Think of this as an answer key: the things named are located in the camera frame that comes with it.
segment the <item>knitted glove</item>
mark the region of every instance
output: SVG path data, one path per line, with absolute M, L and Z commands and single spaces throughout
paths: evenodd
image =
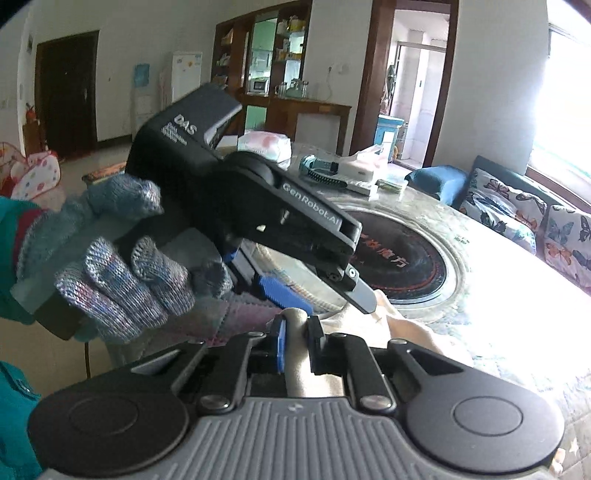
M 160 190 L 150 181 L 118 175 L 90 187 L 60 212 L 45 212 L 28 228 L 18 254 L 17 277 L 34 274 L 69 239 L 104 213 L 139 221 L 163 212 Z M 203 237 L 204 251 L 211 245 Z M 103 238 L 93 241 L 84 258 L 56 275 L 56 287 L 89 321 L 77 332 L 79 340 L 98 334 L 106 342 L 127 343 L 146 328 L 158 328 L 169 314 L 189 311 L 196 297 L 219 297 L 232 287 L 219 258 L 205 260 L 188 272 L 163 255 L 149 237 L 140 239 L 131 256 L 131 269 Z

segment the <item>butterfly pattern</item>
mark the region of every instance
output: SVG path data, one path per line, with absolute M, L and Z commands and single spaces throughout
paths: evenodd
M 513 216 L 513 213 L 505 206 L 501 205 L 500 203 L 495 202 L 493 199 L 488 197 L 481 197 L 478 198 L 478 202 L 483 205 L 488 205 L 493 209 L 497 210 L 502 215 Z
M 552 210 L 554 210 L 555 212 L 575 213 L 573 209 L 566 208 L 562 205 L 552 205 Z
M 569 235 L 573 230 L 574 222 L 569 222 L 564 225 L 562 228 L 558 228 L 558 224 L 554 221 L 554 219 L 548 220 L 548 238 L 554 240 L 561 246 L 565 246 L 566 242 L 569 240 Z
M 478 172 L 476 170 L 474 170 L 474 173 L 472 173 L 472 177 L 470 178 L 470 188 L 471 189 L 478 188 L 478 184 L 476 183 L 477 176 L 478 176 Z
M 505 222 L 493 222 L 490 215 L 486 212 L 480 214 L 480 222 L 482 225 L 486 225 L 496 233 L 505 233 L 505 230 L 507 230 L 507 224 Z
M 533 200 L 535 202 L 535 204 L 538 206 L 538 210 L 540 211 L 540 213 L 543 215 L 546 213 L 546 204 L 544 202 L 542 202 L 542 200 L 540 200 L 537 196 L 532 195 L 531 193 L 518 193 L 515 196 L 515 200 L 519 200 L 520 202 L 526 202 L 528 200 Z
M 560 257 L 566 262 L 567 265 L 571 265 L 573 263 L 573 261 L 571 260 L 573 254 L 565 248 L 558 248 L 556 247 L 556 245 L 551 243 L 547 243 L 546 248 L 548 249 L 548 254 L 552 258 Z
M 501 196 L 505 197 L 507 200 L 509 200 L 509 187 L 507 185 L 501 183 L 497 179 L 490 179 L 488 181 L 488 183 L 486 185 L 484 185 L 484 188 L 489 189 L 489 190 L 494 190 L 499 195 L 501 195 Z
M 538 220 L 536 220 L 535 218 L 530 220 L 530 218 L 526 217 L 525 214 L 520 210 L 517 210 L 515 218 L 517 218 L 517 220 L 519 220 L 525 226 L 529 227 L 534 232 L 538 230 Z
M 574 275 L 574 283 L 583 290 L 587 295 L 591 295 L 591 287 L 585 287 L 581 284 L 581 279 L 577 274 Z
M 589 221 L 587 217 L 581 215 L 581 232 L 579 233 L 579 242 L 586 242 L 591 238 L 591 229 L 589 229 Z
M 511 239 L 512 242 L 518 243 L 521 242 L 525 238 L 524 233 L 521 230 L 515 231 L 515 235 Z
M 476 203 L 474 202 L 474 192 L 471 190 L 468 190 L 468 192 L 466 193 L 466 201 L 470 204 L 470 205 L 474 205 L 476 206 Z
M 579 262 L 579 265 L 581 265 L 581 267 L 591 271 L 591 258 L 585 257 L 578 250 L 573 250 L 573 257 L 577 259 L 577 262 Z

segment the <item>door frame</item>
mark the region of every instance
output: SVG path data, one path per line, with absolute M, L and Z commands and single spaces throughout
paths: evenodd
M 43 54 L 48 46 L 58 43 L 63 40 L 73 40 L 76 38 L 90 37 L 93 40 L 92 48 L 92 81 L 90 82 L 90 89 L 88 95 L 90 97 L 90 127 L 92 129 L 92 149 L 95 150 L 98 145 L 98 138 L 96 135 L 96 53 L 99 45 L 99 30 L 90 32 L 78 33 L 75 35 L 68 35 L 67 37 L 54 38 L 37 44 L 37 51 L 35 54 L 35 110 L 37 111 L 37 118 L 41 122 L 41 127 L 47 131 L 45 119 L 43 118 L 43 102 L 41 101 L 43 92 L 41 91 L 41 61 Z
M 443 75 L 437 109 L 433 119 L 431 136 L 425 154 L 423 167 L 430 167 L 435 156 L 435 149 L 441 133 L 443 115 L 449 93 L 449 85 L 452 77 L 453 56 L 456 49 L 457 18 L 459 12 L 459 0 L 415 0 L 421 5 L 422 11 L 441 12 L 441 4 L 449 5 L 449 33 L 447 35 L 447 48 L 443 63 Z M 369 23 L 368 46 L 365 52 L 365 64 L 363 66 L 363 79 L 355 127 L 351 139 L 350 155 L 374 144 L 375 129 L 378 126 L 380 101 L 384 91 L 384 77 L 388 68 L 388 56 L 392 40 L 392 26 L 397 8 L 397 0 L 374 0 L 372 5 L 371 20 Z

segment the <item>wooden door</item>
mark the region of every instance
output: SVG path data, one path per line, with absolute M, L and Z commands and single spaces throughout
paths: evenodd
M 60 158 L 75 158 L 96 147 L 98 35 L 73 35 L 37 46 L 35 103 L 47 145 Z

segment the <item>blue cushion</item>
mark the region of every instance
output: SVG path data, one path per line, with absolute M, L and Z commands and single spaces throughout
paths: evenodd
M 418 190 L 452 205 L 464 189 L 468 174 L 451 165 L 419 168 L 405 177 Z

